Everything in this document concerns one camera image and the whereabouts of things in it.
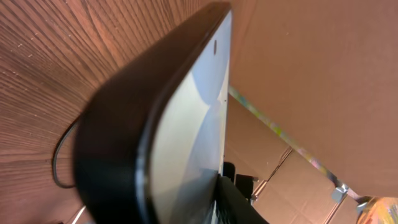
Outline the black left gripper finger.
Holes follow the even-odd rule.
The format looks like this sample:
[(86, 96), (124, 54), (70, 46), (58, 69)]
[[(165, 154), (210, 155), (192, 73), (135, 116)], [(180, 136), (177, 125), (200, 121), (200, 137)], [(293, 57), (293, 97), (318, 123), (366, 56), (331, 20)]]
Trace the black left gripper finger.
[(269, 224), (227, 177), (218, 176), (214, 198), (218, 223)]

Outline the blue Galaxy smartphone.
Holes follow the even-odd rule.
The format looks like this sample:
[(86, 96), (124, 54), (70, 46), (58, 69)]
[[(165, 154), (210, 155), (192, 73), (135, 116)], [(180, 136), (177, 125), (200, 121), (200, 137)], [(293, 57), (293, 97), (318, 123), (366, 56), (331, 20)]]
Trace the blue Galaxy smartphone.
[(232, 10), (211, 2), (111, 77), (80, 116), (73, 176), (95, 223), (213, 223)]

